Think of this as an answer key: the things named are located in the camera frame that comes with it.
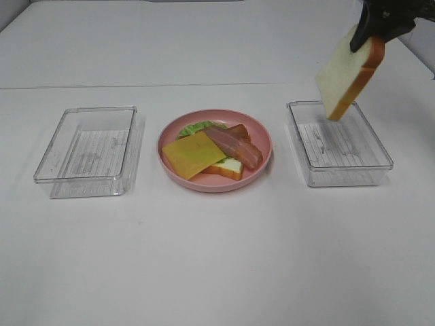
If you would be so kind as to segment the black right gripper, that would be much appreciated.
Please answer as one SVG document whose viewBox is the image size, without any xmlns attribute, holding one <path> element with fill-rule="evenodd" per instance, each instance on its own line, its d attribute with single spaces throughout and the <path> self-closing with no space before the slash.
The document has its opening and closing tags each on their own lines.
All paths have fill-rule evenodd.
<svg viewBox="0 0 435 326">
<path fill-rule="evenodd" d="M 409 33 L 415 28 L 414 18 L 434 20 L 434 1 L 430 0 L 368 0 L 364 4 L 349 43 L 352 52 L 357 52 L 373 35 L 387 43 Z"/>
</svg>

